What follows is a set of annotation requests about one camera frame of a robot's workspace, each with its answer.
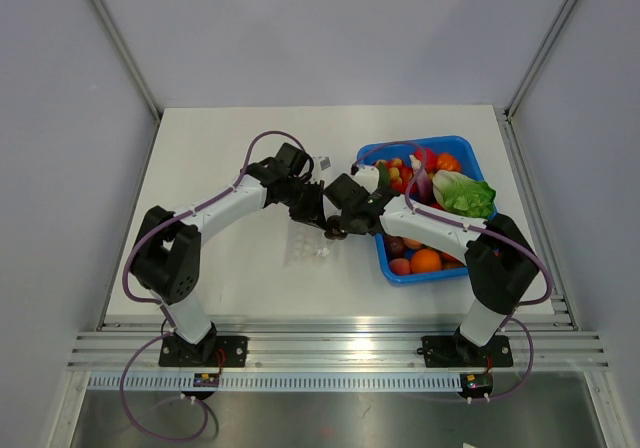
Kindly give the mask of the black eggplant toy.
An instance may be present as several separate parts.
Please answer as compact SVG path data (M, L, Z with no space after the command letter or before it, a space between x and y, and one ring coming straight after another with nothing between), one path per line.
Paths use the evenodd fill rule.
M344 240L347 236L348 232L341 227L339 215L332 215L326 219L324 237L327 240Z

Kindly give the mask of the clear zip top bag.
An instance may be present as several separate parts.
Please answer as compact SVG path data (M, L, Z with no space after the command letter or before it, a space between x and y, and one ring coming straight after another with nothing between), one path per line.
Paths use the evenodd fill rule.
M299 223L290 223L287 233L284 263L323 262L330 253L332 241L325 233L315 227Z

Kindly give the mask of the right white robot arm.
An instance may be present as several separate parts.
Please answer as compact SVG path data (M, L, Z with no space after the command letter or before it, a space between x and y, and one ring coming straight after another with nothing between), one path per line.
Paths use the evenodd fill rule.
M542 269L511 218L490 220L451 215L400 195L389 187L368 192L347 174L324 189L339 210L338 230L348 235L410 238L454 257L467 267L474 296L451 336L447 367L495 362L490 343Z

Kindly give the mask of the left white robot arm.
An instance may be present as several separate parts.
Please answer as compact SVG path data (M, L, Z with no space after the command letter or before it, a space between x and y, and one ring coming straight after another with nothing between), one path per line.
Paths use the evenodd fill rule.
M330 163L285 143L273 157L246 163L239 178L211 199L181 213L149 209L124 268L125 279L151 293L169 324L162 336L162 367L242 367L248 340L220 336L195 292L202 247L239 219L270 205L288 208L290 218L323 229L322 173Z

